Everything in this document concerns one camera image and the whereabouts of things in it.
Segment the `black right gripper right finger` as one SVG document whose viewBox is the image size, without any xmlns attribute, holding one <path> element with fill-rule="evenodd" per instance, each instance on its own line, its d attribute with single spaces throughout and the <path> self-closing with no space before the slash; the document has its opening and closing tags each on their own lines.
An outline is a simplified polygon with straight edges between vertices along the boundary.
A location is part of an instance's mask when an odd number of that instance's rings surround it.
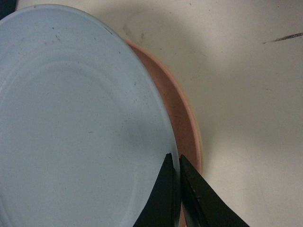
<svg viewBox="0 0 303 227">
<path fill-rule="evenodd" d="M 188 227 L 247 227 L 189 160 L 181 155 L 180 180 L 183 212 Z"/>
</svg>

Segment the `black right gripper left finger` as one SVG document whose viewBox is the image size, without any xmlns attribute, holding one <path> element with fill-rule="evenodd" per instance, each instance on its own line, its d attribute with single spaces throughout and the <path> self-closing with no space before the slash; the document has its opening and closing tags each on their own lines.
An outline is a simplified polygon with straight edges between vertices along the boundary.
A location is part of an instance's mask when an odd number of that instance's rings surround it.
<svg viewBox="0 0 303 227">
<path fill-rule="evenodd" d="M 134 223 L 135 227 L 173 227 L 176 223 L 177 174 L 172 154 L 166 154 L 151 194 Z"/>
</svg>

